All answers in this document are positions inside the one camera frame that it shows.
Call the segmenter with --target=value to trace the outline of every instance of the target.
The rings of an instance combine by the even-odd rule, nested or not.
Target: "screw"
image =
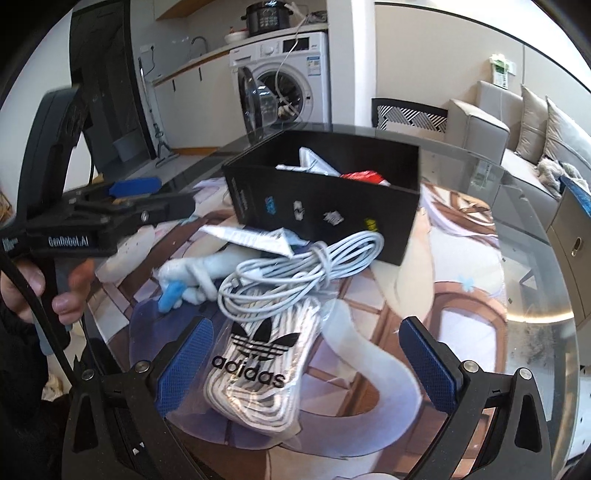
[[[150,368],[150,362],[148,362],[147,360],[140,360],[134,366],[134,370],[139,374],[148,371],[148,368]]]
[[[82,372],[82,380],[87,381],[90,380],[92,377],[95,376],[95,371],[88,369]]]
[[[526,368],[520,368],[519,374],[521,375],[521,378],[525,378],[526,380],[530,380],[531,377],[533,377],[531,372],[529,370],[527,370]]]
[[[471,374],[475,374],[480,368],[474,360],[466,360],[463,365],[466,372],[470,372]]]

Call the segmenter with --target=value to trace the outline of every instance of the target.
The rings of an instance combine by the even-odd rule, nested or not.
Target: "white usb cable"
[[[209,404],[264,434],[288,430],[299,409],[299,379],[320,332],[319,310],[318,299],[306,297],[272,318],[233,324],[205,381]]]
[[[236,322],[258,322],[280,314],[332,280],[351,277],[374,261],[384,247],[377,232],[354,233],[331,246],[316,242],[292,258],[246,260],[219,288],[222,313]]]

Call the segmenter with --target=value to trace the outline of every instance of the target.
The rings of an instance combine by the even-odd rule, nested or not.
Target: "cabinet handle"
[[[571,250],[570,255],[574,257],[579,252],[582,246],[583,241],[581,240],[581,237],[578,236],[577,239],[574,241],[573,249]]]

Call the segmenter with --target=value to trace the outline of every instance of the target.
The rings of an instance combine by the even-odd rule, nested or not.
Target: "open cardboard box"
[[[341,174],[374,170],[383,186],[314,173],[299,166],[307,147]],[[374,137],[290,129],[240,153],[223,167],[240,223],[288,228],[301,238],[333,244],[362,230],[380,232],[380,260],[400,265],[420,195],[418,147]]]

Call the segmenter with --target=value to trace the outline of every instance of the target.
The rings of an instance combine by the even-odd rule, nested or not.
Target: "bowl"
[[[229,45],[230,43],[234,43],[237,41],[241,41],[248,38],[248,32],[246,30],[240,30],[238,32],[229,33],[223,39]]]

